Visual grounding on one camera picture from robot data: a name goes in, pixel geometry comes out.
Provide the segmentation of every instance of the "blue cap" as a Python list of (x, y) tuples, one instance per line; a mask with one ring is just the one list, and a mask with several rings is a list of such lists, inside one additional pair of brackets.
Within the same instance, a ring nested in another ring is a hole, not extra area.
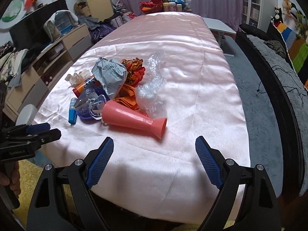
[(77, 121), (77, 112), (75, 109), (70, 109), (68, 112), (68, 122), (70, 124), (76, 124)]

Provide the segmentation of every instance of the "metal screw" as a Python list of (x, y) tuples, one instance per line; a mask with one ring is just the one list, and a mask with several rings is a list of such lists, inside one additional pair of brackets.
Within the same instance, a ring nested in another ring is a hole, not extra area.
[(46, 169), (46, 170), (51, 170), (51, 168), (52, 168), (52, 165), (51, 165), (51, 164), (47, 164), (47, 165), (45, 166), (45, 169)]
[(229, 166), (233, 166), (234, 165), (234, 161), (232, 159), (227, 159), (226, 160), (226, 163), (229, 165)]
[(262, 171), (264, 169), (264, 167), (261, 164), (258, 164), (257, 169)]
[(78, 159), (78, 160), (75, 160), (74, 163), (76, 166), (80, 166), (83, 163), (83, 161), (81, 159)]

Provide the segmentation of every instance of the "tv stand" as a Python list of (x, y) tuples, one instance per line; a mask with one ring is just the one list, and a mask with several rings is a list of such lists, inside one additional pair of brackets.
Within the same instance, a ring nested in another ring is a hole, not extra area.
[[(61, 44), (63, 48), (60, 53), (50, 60), (54, 49), (61, 48)], [(16, 122), (26, 105), (32, 104), (39, 109), (74, 61), (91, 46), (91, 36), (86, 24), (76, 27), (50, 44), (31, 63), (28, 70), (22, 73), (21, 85), (7, 92), (3, 112)]]

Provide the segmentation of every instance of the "crochet blanket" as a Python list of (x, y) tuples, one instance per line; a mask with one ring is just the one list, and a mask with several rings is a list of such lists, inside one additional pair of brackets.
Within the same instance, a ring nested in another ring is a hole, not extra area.
[(303, 83), (305, 89), (308, 88), (308, 45), (304, 38), (296, 37), (296, 33), (283, 23), (275, 24), (276, 29), (286, 44), (289, 58), (293, 70), (297, 73), (298, 78)]

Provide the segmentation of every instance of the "human hand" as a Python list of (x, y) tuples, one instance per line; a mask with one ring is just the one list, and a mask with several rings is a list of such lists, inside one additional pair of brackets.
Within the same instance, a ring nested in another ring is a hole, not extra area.
[(12, 173), (11, 181), (10, 179), (3, 173), (0, 172), (0, 185), (8, 186), (10, 185), (10, 189), (14, 192), (15, 195), (20, 195), (20, 173), (19, 173), (19, 164), (18, 161), (14, 163), (14, 170)]

